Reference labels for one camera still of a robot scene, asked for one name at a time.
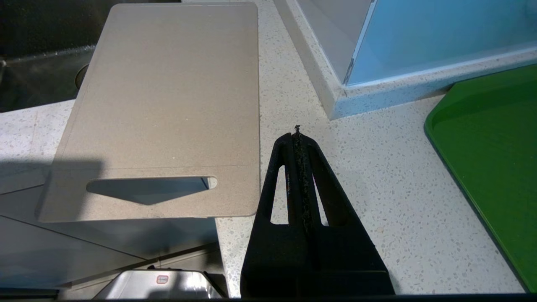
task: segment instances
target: speckled countertop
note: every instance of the speckled countertop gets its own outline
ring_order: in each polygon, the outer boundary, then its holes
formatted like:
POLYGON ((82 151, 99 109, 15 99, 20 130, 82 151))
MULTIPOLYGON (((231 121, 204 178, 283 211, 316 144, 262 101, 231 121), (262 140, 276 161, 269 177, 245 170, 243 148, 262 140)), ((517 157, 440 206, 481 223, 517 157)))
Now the speckled countertop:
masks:
MULTIPOLYGON (((523 292, 425 137, 425 117, 441 96, 328 121, 273 2, 255 3, 261 184, 274 141, 299 124, 321 146, 397 293, 523 292)), ((51 160, 72 104, 0 114, 0 155, 51 160)), ((273 221, 285 222, 281 193, 275 204, 273 221)), ((216 219, 232 297, 240 296, 252 223, 216 219)))

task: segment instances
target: sink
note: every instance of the sink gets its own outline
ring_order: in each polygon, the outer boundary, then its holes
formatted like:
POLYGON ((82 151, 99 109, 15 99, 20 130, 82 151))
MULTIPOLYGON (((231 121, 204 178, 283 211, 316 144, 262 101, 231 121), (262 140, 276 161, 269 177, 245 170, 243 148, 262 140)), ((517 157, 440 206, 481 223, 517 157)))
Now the sink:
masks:
POLYGON ((0 113, 76 98, 110 8, 149 2, 174 1, 3 1, 0 113))

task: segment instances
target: green tray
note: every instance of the green tray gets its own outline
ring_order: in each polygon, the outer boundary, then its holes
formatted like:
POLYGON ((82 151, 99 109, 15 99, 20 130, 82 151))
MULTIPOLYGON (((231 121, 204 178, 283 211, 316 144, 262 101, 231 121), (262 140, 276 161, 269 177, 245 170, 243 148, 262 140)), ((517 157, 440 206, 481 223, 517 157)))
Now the green tray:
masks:
POLYGON ((537 65, 457 83, 427 117, 425 133, 537 292, 537 65))

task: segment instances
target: black robotic claw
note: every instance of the black robotic claw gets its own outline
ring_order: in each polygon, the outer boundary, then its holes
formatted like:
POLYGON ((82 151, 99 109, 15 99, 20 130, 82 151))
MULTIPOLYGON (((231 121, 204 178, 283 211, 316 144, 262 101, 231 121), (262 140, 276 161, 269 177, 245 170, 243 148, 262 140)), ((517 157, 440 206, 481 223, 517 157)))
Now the black robotic claw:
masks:
POLYGON ((394 294, 386 266, 319 145, 295 129, 272 149, 244 258, 242 297, 394 294), (288 225, 270 222, 281 166, 288 225), (329 226, 321 224, 315 185, 329 226))

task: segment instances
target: cutting board handle hole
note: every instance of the cutting board handle hole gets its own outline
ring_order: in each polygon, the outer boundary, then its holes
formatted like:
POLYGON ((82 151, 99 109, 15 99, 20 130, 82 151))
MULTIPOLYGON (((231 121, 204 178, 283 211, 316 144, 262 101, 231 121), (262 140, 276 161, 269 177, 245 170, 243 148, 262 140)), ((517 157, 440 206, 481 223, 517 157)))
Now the cutting board handle hole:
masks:
POLYGON ((214 189, 217 184, 218 181, 213 176, 97 179, 86 185, 86 191, 129 202, 154 205, 214 189))

